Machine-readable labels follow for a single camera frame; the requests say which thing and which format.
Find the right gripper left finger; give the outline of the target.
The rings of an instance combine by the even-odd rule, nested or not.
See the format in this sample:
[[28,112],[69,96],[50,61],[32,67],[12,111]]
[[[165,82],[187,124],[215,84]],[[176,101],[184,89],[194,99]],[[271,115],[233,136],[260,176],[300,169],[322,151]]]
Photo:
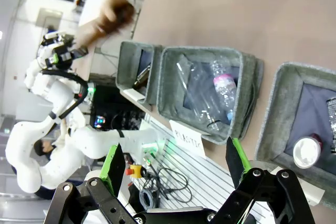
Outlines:
[[121,145],[113,145],[103,165],[103,175],[89,178],[80,186],[64,182],[57,187],[51,201],[51,222],[83,223],[88,212],[99,210],[107,223],[136,223],[118,200],[124,170]]

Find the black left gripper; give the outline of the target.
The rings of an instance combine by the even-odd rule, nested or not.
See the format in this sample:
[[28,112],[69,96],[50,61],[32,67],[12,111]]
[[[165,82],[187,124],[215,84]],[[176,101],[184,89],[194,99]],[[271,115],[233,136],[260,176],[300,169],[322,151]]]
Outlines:
[[58,46],[51,51],[51,56],[45,59],[48,69],[70,69],[73,59],[79,59],[88,54],[86,47],[71,50],[67,46]]

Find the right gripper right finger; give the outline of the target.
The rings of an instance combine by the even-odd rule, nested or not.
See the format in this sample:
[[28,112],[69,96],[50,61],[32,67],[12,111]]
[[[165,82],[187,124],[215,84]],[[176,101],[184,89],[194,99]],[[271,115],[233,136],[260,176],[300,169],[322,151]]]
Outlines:
[[258,201],[267,203],[275,223],[315,222],[294,171],[271,174],[252,167],[237,138],[227,139],[225,157],[235,190],[214,216],[215,223],[244,223]]

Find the person's right hand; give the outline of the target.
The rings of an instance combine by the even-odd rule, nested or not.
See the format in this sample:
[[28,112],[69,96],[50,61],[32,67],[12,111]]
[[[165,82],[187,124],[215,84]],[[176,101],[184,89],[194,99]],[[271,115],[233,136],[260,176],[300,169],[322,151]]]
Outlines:
[[106,30],[108,26],[117,21],[117,8],[123,7],[128,0],[105,0],[98,17],[98,27]]

